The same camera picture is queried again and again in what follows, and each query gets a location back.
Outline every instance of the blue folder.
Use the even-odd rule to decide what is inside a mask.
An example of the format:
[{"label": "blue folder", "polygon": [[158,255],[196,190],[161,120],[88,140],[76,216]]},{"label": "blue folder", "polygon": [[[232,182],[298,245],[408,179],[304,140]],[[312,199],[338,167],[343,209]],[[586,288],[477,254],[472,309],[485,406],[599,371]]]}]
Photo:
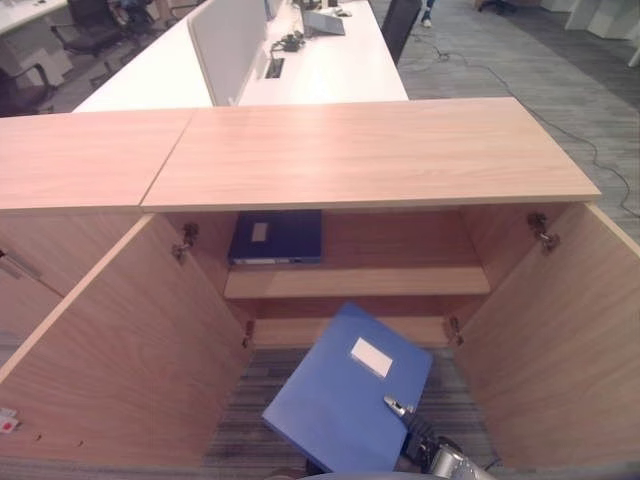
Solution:
[{"label": "blue folder", "polygon": [[[359,338],[392,359],[386,377],[352,357]],[[383,397],[417,405],[432,360],[428,352],[348,303],[262,416],[327,472],[392,471],[406,429]]]}]

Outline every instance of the metal hinge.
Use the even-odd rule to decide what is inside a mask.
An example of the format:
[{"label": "metal hinge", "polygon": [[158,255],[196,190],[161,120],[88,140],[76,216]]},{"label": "metal hinge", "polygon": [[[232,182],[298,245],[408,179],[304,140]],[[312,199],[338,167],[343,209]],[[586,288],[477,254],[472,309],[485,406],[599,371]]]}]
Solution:
[{"label": "metal hinge", "polygon": [[547,232],[547,216],[544,213],[530,213],[527,215],[527,223],[533,232],[533,236],[542,243],[542,253],[545,255],[553,252],[560,244],[559,235]]},{"label": "metal hinge", "polygon": [[181,265],[184,263],[187,251],[195,245],[196,238],[198,238],[198,233],[200,232],[200,227],[197,223],[185,223],[182,227],[182,231],[184,232],[182,243],[179,245],[174,243],[171,246],[171,255],[173,255]]},{"label": "metal hinge", "polygon": [[460,333],[460,322],[458,321],[458,317],[449,317],[449,332],[450,332],[450,340],[455,342],[457,346],[460,346],[464,343],[464,338],[462,338],[462,333]]},{"label": "metal hinge", "polygon": [[247,348],[249,346],[249,342],[253,338],[253,331],[256,327],[256,322],[250,321],[247,322],[244,326],[244,338],[242,339],[242,346]]}]

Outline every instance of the cabinet top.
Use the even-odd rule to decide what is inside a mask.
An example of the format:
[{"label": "cabinet top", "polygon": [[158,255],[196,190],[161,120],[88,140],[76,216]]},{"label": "cabinet top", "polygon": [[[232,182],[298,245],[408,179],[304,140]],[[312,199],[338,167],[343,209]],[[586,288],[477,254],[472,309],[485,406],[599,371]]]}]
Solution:
[{"label": "cabinet top", "polygon": [[280,209],[588,200],[512,98],[197,110],[142,205]]},{"label": "cabinet top", "polygon": [[0,119],[0,210],[429,206],[598,194],[511,98]]},{"label": "cabinet top", "polygon": [[0,119],[0,210],[136,207],[192,114]]}]

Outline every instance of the cabinet door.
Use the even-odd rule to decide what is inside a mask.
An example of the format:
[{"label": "cabinet door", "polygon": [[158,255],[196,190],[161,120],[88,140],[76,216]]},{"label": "cabinet door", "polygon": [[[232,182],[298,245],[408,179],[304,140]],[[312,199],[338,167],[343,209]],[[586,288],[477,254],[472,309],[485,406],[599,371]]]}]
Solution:
[{"label": "cabinet door", "polygon": [[22,427],[0,454],[198,464],[249,359],[244,333],[180,235],[144,216],[0,369]]},{"label": "cabinet door", "polygon": [[0,215],[0,250],[66,295],[140,218],[138,213]]},{"label": "cabinet door", "polygon": [[62,297],[0,258],[0,330],[25,339]]},{"label": "cabinet door", "polygon": [[509,466],[640,458],[640,247],[573,205],[462,331],[455,358]]}]

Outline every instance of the robotic arm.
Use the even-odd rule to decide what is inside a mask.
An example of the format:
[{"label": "robotic arm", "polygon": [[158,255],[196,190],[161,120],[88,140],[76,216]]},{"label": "robotic arm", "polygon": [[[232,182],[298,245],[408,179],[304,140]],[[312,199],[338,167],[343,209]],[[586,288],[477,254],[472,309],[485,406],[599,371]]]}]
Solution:
[{"label": "robotic arm", "polygon": [[496,480],[493,475],[462,454],[462,449],[446,437],[437,437],[433,427],[411,408],[390,396],[384,402],[407,427],[403,453],[420,465],[422,473],[451,480]]}]

